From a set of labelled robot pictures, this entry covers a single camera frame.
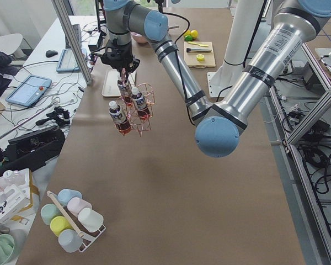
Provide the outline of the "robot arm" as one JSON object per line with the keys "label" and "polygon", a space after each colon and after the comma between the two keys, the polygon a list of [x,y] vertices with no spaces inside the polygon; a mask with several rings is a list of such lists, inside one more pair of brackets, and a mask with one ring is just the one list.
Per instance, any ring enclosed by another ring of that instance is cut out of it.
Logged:
{"label": "robot arm", "polygon": [[119,72],[134,72],[140,61],[132,53],[131,33],[144,36],[183,97],[191,123],[198,125],[212,104],[179,55],[177,45],[170,38],[167,16],[157,10],[143,7],[135,1],[103,3],[109,41],[101,57],[102,63]]}
{"label": "robot arm", "polygon": [[133,72],[140,62],[132,54],[131,33],[144,36],[190,109],[198,148],[208,156],[225,157],[235,150],[250,112],[296,51],[313,40],[331,17],[331,1],[283,1],[273,30],[217,103],[209,102],[179,56],[164,14],[134,1],[105,1],[104,10],[109,41],[102,62],[120,72]]}

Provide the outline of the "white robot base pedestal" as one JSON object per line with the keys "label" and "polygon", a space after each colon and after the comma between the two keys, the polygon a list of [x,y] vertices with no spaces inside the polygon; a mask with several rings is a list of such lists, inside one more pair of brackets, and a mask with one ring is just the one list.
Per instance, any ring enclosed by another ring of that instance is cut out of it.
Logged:
{"label": "white robot base pedestal", "polygon": [[223,97],[238,81],[267,1],[238,1],[222,66],[208,73],[211,98]]}

